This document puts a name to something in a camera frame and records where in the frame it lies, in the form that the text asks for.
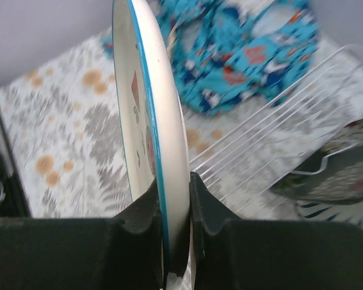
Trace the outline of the dark square plate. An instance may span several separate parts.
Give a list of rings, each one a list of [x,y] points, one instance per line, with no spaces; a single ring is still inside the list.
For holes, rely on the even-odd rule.
[[[300,201],[363,201],[363,119],[344,127],[270,191]]]

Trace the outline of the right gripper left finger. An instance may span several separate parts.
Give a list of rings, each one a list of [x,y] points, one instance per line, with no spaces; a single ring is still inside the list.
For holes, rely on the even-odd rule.
[[[0,289],[160,289],[157,185],[115,217],[0,218]]]

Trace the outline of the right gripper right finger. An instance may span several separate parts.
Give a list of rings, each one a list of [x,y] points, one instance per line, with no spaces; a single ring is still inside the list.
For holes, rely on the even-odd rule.
[[[363,289],[363,231],[242,219],[191,173],[194,289]]]

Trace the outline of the blue striped white plate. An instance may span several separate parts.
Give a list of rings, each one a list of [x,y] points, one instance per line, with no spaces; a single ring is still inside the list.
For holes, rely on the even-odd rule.
[[[363,228],[363,202],[332,205],[298,201],[295,208],[300,217],[313,221],[349,222]]]

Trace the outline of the watermelon pattern plate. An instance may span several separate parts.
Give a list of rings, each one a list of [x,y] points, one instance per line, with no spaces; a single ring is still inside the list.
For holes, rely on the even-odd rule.
[[[131,197],[157,184],[164,264],[183,276],[189,255],[188,145],[171,64],[149,4],[114,1],[112,37]]]

